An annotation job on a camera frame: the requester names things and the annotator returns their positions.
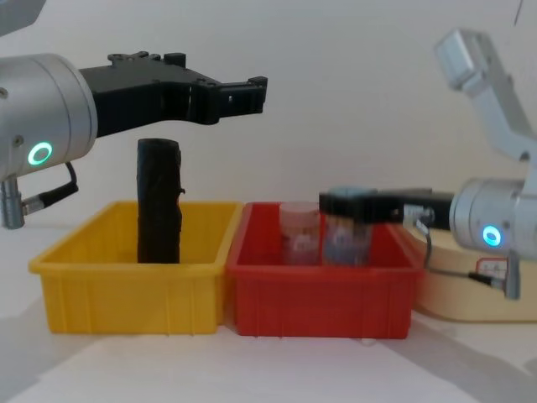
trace robotic arm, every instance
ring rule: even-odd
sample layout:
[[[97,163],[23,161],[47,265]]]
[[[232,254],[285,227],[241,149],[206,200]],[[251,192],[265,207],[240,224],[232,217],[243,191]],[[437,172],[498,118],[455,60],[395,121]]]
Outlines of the robotic arm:
[[[451,230],[464,248],[508,258],[504,281],[476,273],[463,276],[501,289],[516,300],[519,260],[537,259],[537,136],[488,36],[458,29],[435,52],[450,87],[472,100],[493,147],[529,162],[526,180],[473,179],[454,196],[427,190],[382,191],[344,201],[321,194],[321,210],[357,222],[412,222],[427,237],[425,266],[431,250],[429,228]]]
[[[31,24],[37,17],[33,10],[43,3],[0,0],[0,36]],[[4,25],[8,20],[18,23]],[[187,69],[181,53],[108,59],[110,65],[78,71],[58,55],[0,58],[0,210],[5,228],[21,228],[25,215],[77,191],[69,163],[86,155],[100,137],[164,120],[215,124],[220,118],[263,111],[265,77],[223,84]],[[64,163],[71,183],[22,200],[18,177]]]

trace black cylindrical object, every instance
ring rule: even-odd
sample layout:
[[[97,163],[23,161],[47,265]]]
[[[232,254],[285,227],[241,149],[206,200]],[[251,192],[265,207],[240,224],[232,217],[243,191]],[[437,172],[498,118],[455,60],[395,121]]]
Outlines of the black cylindrical object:
[[[179,144],[167,139],[138,141],[138,262],[179,263]]]

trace yellow plastic bin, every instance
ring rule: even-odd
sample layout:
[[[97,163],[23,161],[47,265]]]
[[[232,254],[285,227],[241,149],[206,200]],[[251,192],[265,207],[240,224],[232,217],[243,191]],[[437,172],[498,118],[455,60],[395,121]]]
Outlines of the yellow plastic bin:
[[[29,264],[51,332],[214,333],[242,204],[184,202],[181,264],[138,264],[138,205],[107,207]]]

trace red plastic bin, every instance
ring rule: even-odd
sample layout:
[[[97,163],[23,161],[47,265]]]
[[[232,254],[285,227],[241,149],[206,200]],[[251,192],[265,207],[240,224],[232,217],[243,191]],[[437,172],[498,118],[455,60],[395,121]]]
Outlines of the red plastic bin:
[[[282,263],[279,203],[250,203],[227,260],[243,336],[406,338],[423,265],[397,226],[373,230],[369,263]]]

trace white wall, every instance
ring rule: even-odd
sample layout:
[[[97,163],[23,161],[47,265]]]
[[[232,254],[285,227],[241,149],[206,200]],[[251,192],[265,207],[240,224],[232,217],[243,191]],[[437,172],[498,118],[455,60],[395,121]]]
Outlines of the white wall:
[[[31,218],[87,219],[136,197],[136,144],[177,139],[188,199],[316,198],[327,187],[434,186],[520,176],[493,152],[469,101],[447,89],[434,44],[457,26],[488,31],[535,123],[537,2],[519,0],[49,0],[38,22],[0,39],[0,55],[55,52],[77,67],[109,53],[184,52],[220,81],[269,79],[263,115],[217,126],[160,123],[98,140],[76,161],[81,192]],[[65,168],[21,180],[26,195]]]

